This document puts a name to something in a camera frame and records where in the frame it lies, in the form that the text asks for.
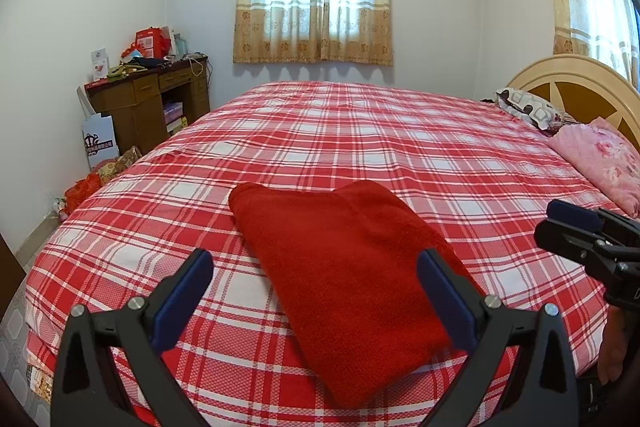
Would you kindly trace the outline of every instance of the human hand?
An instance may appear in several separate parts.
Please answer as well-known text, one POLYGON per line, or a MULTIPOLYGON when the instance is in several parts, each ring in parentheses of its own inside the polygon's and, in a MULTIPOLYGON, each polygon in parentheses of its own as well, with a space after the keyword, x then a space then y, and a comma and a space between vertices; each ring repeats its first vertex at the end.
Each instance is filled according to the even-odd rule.
POLYGON ((602 334, 598 356, 598 378, 602 385, 620 378, 628 343, 629 339, 625 333, 625 312, 615 306, 609 306, 607 324, 602 334))

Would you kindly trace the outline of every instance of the wooden headboard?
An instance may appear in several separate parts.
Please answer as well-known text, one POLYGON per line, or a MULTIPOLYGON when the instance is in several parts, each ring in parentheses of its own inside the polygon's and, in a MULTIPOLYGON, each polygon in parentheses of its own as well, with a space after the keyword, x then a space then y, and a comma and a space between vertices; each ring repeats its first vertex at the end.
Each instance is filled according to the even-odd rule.
POLYGON ((588 124, 605 118, 640 150, 640 94, 619 73, 582 55, 533 63, 508 86, 533 93, 588 124))

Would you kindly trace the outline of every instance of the mattress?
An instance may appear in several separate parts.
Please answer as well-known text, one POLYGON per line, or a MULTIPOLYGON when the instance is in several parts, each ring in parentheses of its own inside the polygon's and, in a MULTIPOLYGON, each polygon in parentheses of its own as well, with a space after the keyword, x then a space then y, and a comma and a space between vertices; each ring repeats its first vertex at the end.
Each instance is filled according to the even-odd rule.
MULTIPOLYGON (((558 304, 583 371, 602 337, 601 289, 536 248, 533 230, 553 198, 616 207, 546 141, 482 102, 370 84, 259 86, 146 155, 60 227, 28 276, 31 355, 52 369, 73 304, 101 311, 148 295, 200 247, 213 255, 214 278, 163 359, 212 425, 416 425, 463 353, 441 352, 363 409, 337 409, 227 204, 241 182, 326 191, 369 179, 436 227, 487 293, 512 307, 558 304)), ((474 423, 492 413, 513 360, 508 351, 474 423)), ((118 351, 116 365, 144 409, 118 351)))

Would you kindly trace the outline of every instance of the red folded cloth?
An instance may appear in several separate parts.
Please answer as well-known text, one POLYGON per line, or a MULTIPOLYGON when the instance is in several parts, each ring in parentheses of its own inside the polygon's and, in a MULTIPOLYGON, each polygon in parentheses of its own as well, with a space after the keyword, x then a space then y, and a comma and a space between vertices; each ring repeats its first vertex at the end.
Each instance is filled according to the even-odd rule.
POLYGON ((436 248, 472 279, 446 240, 383 186, 297 192, 247 183, 229 206, 308 366, 341 407, 363 406, 449 345, 418 282, 418 253, 436 248))

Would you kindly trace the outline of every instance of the metal screw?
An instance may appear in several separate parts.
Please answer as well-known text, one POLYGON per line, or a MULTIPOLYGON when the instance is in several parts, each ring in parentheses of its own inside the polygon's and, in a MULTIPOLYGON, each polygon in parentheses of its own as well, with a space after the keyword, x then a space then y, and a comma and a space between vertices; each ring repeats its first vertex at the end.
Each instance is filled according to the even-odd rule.
POLYGON ((130 310, 140 310, 144 305, 145 298, 140 296, 132 297, 129 299, 129 302, 127 302, 127 307, 129 307, 130 310))
POLYGON ((545 304, 545 313, 547 315, 551 315, 551 317, 555 317, 556 315, 559 314, 559 309, 558 306, 556 306, 555 304, 548 302, 545 304))
POLYGON ((492 310, 497 310, 502 306, 502 301, 495 295, 488 295, 484 298, 484 305, 492 310))
POLYGON ((86 310, 86 308, 83 305, 76 304, 71 308, 71 317, 79 317, 84 314, 84 310, 86 310))

